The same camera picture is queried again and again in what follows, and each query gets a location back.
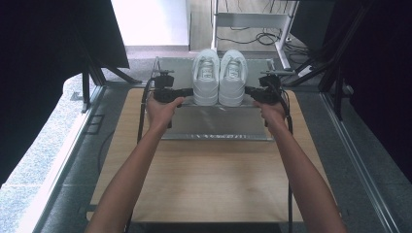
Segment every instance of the wooden platform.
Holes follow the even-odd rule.
[[[135,147],[142,93],[128,93],[90,205],[98,204]],[[294,137],[326,179],[296,98],[289,95]],[[161,141],[132,220],[283,222],[288,221],[287,206],[288,180],[275,142]],[[302,221],[295,203],[293,221]]]

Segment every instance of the forearm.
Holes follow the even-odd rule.
[[[283,122],[272,129],[309,232],[345,232],[332,194],[316,167]]]
[[[163,132],[150,129],[100,199],[87,232],[121,232],[132,214]]]

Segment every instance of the human arm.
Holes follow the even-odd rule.
[[[309,232],[346,232],[325,180],[285,124],[280,103],[255,102],[275,137],[297,206]]]
[[[106,187],[86,232],[122,232],[140,195],[157,145],[174,110],[183,101],[184,98],[179,97],[165,105],[156,102],[152,95],[149,97],[149,130]]]

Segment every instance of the white sneaker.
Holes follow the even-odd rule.
[[[221,63],[214,50],[203,50],[193,61],[194,103],[211,106],[218,103],[219,70]]]
[[[247,78],[248,65],[243,54],[238,50],[227,51],[221,61],[219,102],[228,107],[240,106]]]

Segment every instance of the hand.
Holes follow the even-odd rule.
[[[176,107],[184,101],[184,97],[178,97],[168,104],[159,103],[154,99],[154,95],[151,92],[147,103],[150,127],[164,132],[170,120],[172,120],[172,116],[175,114]]]
[[[267,122],[267,128],[272,135],[276,135],[276,130],[279,127],[286,126],[285,124],[285,110],[281,103],[274,105],[262,104],[254,101],[254,105],[260,108],[261,117]]]

